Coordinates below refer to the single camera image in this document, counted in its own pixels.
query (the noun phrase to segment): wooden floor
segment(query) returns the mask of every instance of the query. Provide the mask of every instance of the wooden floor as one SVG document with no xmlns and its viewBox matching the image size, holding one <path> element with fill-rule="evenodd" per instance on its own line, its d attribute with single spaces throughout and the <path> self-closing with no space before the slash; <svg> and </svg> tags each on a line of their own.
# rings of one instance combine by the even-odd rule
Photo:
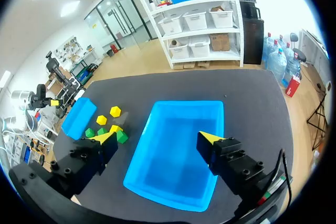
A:
<svg viewBox="0 0 336 224">
<path fill-rule="evenodd" d="M 104 80 L 116 77 L 136 76 L 148 73 L 165 73 L 175 71 L 193 71 L 193 70 L 172 70 L 162 51 L 158 40 L 151 40 L 138 46 L 123 49 L 113 57 L 106 57 L 103 63 L 94 72 L 93 77 L 86 84 L 88 87 L 93 81 Z M 211 69 L 235 69 L 239 68 L 237 61 L 213 61 L 209 67 Z M 246 69 L 260 69 L 259 65 L 244 65 Z M 316 83 L 322 83 L 316 75 L 315 69 L 303 68 L 303 77 L 301 84 L 293 96 L 290 98 L 285 95 L 282 88 L 286 104 L 289 111 L 292 134 L 293 134 L 293 168 L 292 168 L 292 191 L 296 196 L 301 187 L 310 175 L 310 166 L 312 161 L 312 140 L 316 131 L 313 127 L 306 124 L 306 119 L 316 109 L 319 104 L 320 95 L 317 93 Z"/>
</svg>

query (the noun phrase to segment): red box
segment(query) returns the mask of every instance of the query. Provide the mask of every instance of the red box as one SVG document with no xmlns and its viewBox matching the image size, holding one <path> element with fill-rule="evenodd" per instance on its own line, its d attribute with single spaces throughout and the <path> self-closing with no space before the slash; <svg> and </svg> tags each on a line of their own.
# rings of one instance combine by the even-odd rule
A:
<svg viewBox="0 0 336 224">
<path fill-rule="evenodd" d="M 286 88 L 286 95 L 293 97 L 299 85 L 300 85 L 300 77 L 293 75 Z"/>
</svg>

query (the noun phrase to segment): screw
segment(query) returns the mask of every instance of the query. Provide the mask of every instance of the screw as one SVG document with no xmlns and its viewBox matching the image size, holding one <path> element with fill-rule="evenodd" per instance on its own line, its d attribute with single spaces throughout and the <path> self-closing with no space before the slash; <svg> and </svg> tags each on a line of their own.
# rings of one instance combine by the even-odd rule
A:
<svg viewBox="0 0 336 224">
<path fill-rule="evenodd" d="M 22 184 L 22 185 L 24 185 L 24 186 L 25 186 L 25 185 L 27 185 L 27 180 L 26 180 L 26 179 L 24 179 L 24 178 L 23 178 L 23 179 L 21 179 L 21 184 Z"/>
<path fill-rule="evenodd" d="M 29 173 L 29 178 L 30 179 L 34 179 L 36 177 L 36 175 L 34 173 Z"/>
<path fill-rule="evenodd" d="M 242 171 L 242 174 L 243 174 L 245 177 L 247 177 L 248 175 L 250 175 L 250 171 L 249 171 L 248 169 L 244 169 L 244 170 Z"/>
<path fill-rule="evenodd" d="M 263 168 L 263 166 L 264 166 L 263 161 L 258 161 L 257 166 L 260 167 L 260 168 Z"/>
<path fill-rule="evenodd" d="M 58 170 L 58 168 L 59 168 L 58 164 L 55 160 L 50 162 L 50 166 L 51 166 L 51 169 L 53 169 L 53 170 Z"/>
<path fill-rule="evenodd" d="M 86 161 L 86 159 L 88 157 L 88 154 L 83 153 L 83 154 L 80 155 L 80 157 L 82 158 L 82 160 Z"/>
<path fill-rule="evenodd" d="M 231 160 L 231 159 L 233 159 L 233 155 L 232 155 L 232 154 L 227 154 L 227 155 L 226 155 L 226 159 L 227 159 L 227 160 Z"/>
<path fill-rule="evenodd" d="M 70 154 L 70 157 L 74 157 L 75 156 L 75 151 L 74 150 L 70 150 L 69 154 Z"/>
<path fill-rule="evenodd" d="M 66 176 L 69 176 L 71 173 L 72 173 L 72 171 L 71 171 L 70 168 L 65 168 L 65 169 L 64 169 L 64 174 L 65 174 Z"/>
</svg>

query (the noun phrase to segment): ceiling light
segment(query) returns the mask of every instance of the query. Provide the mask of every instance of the ceiling light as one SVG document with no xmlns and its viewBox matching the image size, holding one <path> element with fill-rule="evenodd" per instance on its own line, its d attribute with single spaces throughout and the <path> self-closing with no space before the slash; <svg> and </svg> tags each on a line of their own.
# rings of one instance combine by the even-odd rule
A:
<svg viewBox="0 0 336 224">
<path fill-rule="evenodd" d="M 6 85 L 10 75 L 11 75 L 11 72 L 7 70 L 4 72 L 4 75 L 1 77 L 1 80 L 0 80 L 0 89 L 2 89 Z"/>
<path fill-rule="evenodd" d="M 77 0 L 77 1 L 70 2 L 66 4 L 65 6 L 63 6 L 61 10 L 61 17 L 67 16 L 70 13 L 73 13 L 77 9 L 79 2 L 80 1 Z"/>
</svg>

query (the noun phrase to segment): white storage bin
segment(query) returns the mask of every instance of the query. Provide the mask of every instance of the white storage bin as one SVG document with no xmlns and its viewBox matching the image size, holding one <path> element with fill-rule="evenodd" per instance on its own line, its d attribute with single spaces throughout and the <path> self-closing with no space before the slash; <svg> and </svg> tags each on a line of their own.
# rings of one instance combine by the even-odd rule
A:
<svg viewBox="0 0 336 224">
<path fill-rule="evenodd" d="M 210 56 L 209 35 L 194 36 L 189 40 L 189 46 L 195 58 Z"/>
<path fill-rule="evenodd" d="M 172 44 L 170 44 L 169 50 L 172 52 L 173 59 L 175 60 L 181 60 L 190 57 L 190 48 L 188 47 L 188 42 L 186 42 L 186 45 L 178 47 L 172 47 Z"/>
<path fill-rule="evenodd" d="M 205 13 L 206 12 L 202 12 L 199 9 L 196 9 L 192 10 L 191 12 L 187 12 L 183 15 L 190 31 L 207 28 Z"/>
<path fill-rule="evenodd" d="M 158 22 L 164 30 L 165 35 L 178 34 L 182 32 L 181 15 L 182 14 L 173 14 Z"/>
<path fill-rule="evenodd" d="M 209 13 L 212 16 L 216 28 L 233 27 L 233 19 L 232 19 L 233 10 L 211 12 L 211 9 L 209 9 Z"/>
</svg>

